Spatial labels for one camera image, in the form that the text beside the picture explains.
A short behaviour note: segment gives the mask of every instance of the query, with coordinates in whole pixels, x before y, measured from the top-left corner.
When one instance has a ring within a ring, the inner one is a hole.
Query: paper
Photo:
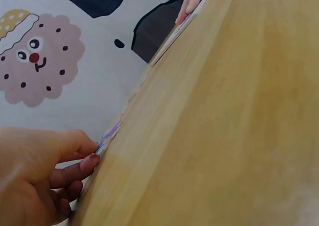
[[[193,11],[193,13],[189,14],[184,22],[179,25],[169,36],[166,40],[164,45],[161,47],[157,55],[153,58],[150,63],[150,66],[154,66],[158,60],[164,55],[164,53],[169,49],[169,47],[174,43],[174,41],[179,37],[179,35],[186,29],[186,27],[191,23],[191,21],[196,17],[196,15],[200,12],[203,8],[207,0],[201,0],[199,5]]]

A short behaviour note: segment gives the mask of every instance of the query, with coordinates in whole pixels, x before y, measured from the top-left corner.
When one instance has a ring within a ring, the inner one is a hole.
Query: wooden board
[[[152,68],[75,226],[315,226],[319,0],[208,0]]]

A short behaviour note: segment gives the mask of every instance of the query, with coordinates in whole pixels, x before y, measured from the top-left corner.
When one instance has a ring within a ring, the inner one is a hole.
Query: smile
[[[38,63],[35,64],[35,71],[39,72],[39,69],[45,67],[45,65],[46,65],[46,57],[43,58],[43,63],[41,65],[38,65]]]

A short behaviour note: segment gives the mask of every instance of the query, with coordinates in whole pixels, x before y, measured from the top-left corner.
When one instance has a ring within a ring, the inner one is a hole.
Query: hand
[[[48,226],[68,218],[81,180],[100,161],[96,149],[82,131],[0,129],[1,225]],[[57,163],[83,158],[55,169]]]
[[[184,0],[183,4],[181,5],[180,12],[177,16],[175,24],[182,24],[186,17],[195,10],[199,2],[200,0]]]

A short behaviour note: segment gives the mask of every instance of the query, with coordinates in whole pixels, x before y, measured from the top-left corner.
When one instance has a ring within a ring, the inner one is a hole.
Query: cartoon cookie
[[[12,10],[1,19],[0,91],[10,104],[56,99],[72,82],[84,53],[81,30],[64,15]]]

